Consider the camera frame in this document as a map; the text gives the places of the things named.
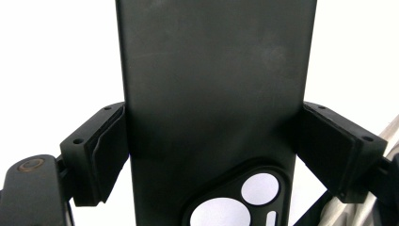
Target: white background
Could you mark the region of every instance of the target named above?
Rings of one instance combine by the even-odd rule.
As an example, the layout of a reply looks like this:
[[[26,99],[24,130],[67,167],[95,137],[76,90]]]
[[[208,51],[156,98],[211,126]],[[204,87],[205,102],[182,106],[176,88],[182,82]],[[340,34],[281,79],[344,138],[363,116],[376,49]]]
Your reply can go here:
[[[398,81],[399,1],[319,1],[305,99],[379,134],[399,113]],[[120,101],[114,1],[0,0],[0,187],[11,165],[58,156],[65,137]],[[324,192],[297,166],[290,224]],[[78,226],[135,225],[130,164],[107,204],[73,214]]]

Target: black plastic bracket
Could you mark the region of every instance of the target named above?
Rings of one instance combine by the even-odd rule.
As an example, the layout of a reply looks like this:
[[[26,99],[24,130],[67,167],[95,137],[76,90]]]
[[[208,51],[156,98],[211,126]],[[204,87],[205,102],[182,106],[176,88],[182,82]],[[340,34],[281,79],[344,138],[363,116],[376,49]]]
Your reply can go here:
[[[124,103],[104,107],[61,143],[76,206],[106,202],[129,153]]]
[[[387,141],[336,112],[305,103],[298,156],[341,202],[362,203],[367,171],[379,163]]]
[[[26,158],[9,168],[0,198],[0,225],[73,225],[56,160]]]

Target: white wall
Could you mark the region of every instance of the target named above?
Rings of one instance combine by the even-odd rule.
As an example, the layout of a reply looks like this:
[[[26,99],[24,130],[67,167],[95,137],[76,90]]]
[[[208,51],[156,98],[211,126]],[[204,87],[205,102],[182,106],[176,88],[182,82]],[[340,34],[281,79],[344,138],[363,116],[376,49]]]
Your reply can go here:
[[[306,100],[378,134],[399,114],[399,2],[319,1]],[[31,155],[102,106],[123,101],[114,1],[0,0],[0,187]],[[323,193],[300,163],[290,224]],[[73,208],[76,225],[134,225],[130,166],[107,204]]]

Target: screw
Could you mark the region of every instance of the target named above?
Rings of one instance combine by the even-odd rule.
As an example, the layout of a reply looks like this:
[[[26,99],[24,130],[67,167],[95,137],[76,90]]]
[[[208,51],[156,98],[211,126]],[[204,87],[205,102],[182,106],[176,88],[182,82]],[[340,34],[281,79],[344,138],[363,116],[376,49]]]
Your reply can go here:
[[[18,171],[29,172],[39,168],[41,165],[43,165],[43,163],[44,159],[42,158],[30,159],[22,163],[21,166],[18,167]]]

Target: screw hole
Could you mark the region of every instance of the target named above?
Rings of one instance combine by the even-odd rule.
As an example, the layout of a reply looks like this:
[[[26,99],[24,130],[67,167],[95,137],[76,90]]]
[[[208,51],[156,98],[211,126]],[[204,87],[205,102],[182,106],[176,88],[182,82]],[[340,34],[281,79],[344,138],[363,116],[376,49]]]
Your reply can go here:
[[[249,204],[263,205],[273,201],[279,194],[279,181],[269,173],[249,177],[241,188],[241,195]]]
[[[362,137],[364,140],[367,140],[367,141],[369,141],[369,142],[373,142],[374,141],[374,139],[373,138],[371,138],[371,137]]]
[[[203,202],[194,210],[190,226],[249,226],[249,210],[239,201],[215,198]]]
[[[78,139],[74,139],[74,140],[73,140],[73,143],[74,143],[74,144],[81,144],[81,143],[83,143],[83,141],[84,141],[84,140],[83,140],[82,138],[78,138]]]

